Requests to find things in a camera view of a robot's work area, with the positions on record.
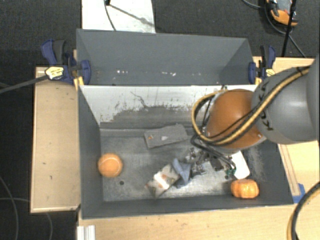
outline bin floor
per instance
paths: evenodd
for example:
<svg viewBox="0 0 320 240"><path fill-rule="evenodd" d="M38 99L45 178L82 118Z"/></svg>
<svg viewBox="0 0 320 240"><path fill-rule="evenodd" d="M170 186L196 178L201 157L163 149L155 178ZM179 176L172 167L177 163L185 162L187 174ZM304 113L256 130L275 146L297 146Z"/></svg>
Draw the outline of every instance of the bin floor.
<svg viewBox="0 0 320 240"><path fill-rule="evenodd" d="M100 129L101 153L115 153L122 159L123 169L115 178L103 177L103 200L128 201L152 199L145 184L174 158L183 160L192 147L190 140L148 149L145 130ZM203 164L206 174L195 176L184 187L171 187L160 198L230 194L230 179L225 172L215 171L209 162Z"/></svg>

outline wooden table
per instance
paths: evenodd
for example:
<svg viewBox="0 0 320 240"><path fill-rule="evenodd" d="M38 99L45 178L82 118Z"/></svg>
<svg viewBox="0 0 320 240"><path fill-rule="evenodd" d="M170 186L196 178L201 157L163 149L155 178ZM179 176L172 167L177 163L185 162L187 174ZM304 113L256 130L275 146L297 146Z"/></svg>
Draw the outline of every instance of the wooden table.
<svg viewBox="0 0 320 240"><path fill-rule="evenodd" d="M273 69L279 72L291 67L310 65L312 62L313 59L277 58ZM37 68L37 77L43 75L43 70ZM62 82L37 83L30 202L32 213L78 208L81 201L76 143L74 87ZM313 141L282 145L280 149L292 188L299 182L308 191L319 181L318 143ZM295 205L283 205L90 220L82 220L79 213L78 224L85 227L95 225L97 240L276 240L287 239L287 224L294 208ZM317 239L320 236L319 223L318 197L299 216L299 238Z"/></svg>

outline orange device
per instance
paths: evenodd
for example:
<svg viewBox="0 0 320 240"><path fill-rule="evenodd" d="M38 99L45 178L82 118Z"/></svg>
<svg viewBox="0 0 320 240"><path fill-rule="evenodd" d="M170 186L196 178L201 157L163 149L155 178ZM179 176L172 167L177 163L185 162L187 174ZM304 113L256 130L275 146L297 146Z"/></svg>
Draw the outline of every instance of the orange device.
<svg viewBox="0 0 320 240"><path fill-rule="evenodd" d="M290 18L291 1L290 0L266 0L266 2L272 18L281 24L288 25L289 18ZM292 18L291 25L296 26L297 24L298 24L298 21L294 15Z"/></svg>

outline dark floor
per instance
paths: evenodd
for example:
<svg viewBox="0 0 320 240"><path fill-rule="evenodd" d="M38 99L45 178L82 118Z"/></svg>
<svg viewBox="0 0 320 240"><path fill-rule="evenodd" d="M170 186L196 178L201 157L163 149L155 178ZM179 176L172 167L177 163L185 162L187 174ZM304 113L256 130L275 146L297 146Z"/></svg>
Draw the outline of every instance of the dark floor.
<svg viewBox="0 0 320 240"><path fill-rule="evenodd" d="M152 0L157 32L188 33L248 38L252 54L262 44L280 55L284 37L276 33L264 11L241 0ZM292 37L308 57L319 53L319 0L298 0L299 24ZM40 45L47 39L64 39L76 47L76 28L81 27L81 0L0 0L0 83L30 80L36 65L45 64ZM300 57L288 43L287 56ZM33 89L25 87L0 95L0 176L16 198L30 197ZM8 197L0 185L0 198ZM45 216L29 215L26 203L17 203L19 239L48 239ZM73 239L75 212L53 213L54 240ZM14 210L0 201L0 239L14 239Z"/></svg>

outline gray metal bin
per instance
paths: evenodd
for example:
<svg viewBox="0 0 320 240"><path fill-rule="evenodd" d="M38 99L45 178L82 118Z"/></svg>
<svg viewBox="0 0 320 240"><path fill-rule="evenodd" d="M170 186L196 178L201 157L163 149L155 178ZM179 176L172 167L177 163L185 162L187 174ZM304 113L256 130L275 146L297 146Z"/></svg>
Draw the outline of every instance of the gray metal bin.
<svg viewBox="0 0 320 240"><path fill-rule="evenodd" d="M79 60L92 67L90 85L78 89L78 136L83 219L235 209L292 204L276 144L265 141L243 151L260 187L253 200L231 195L225 173L196 176L180 189L154 199L144 185L173 158L182 158L194 134L191 109L197 99L248 83L248 41L191 35L110 31L77 32ZM148 149L144 132L182 124L189 139ZM113 152L121 174L102 177L97 162Z"/></svg>

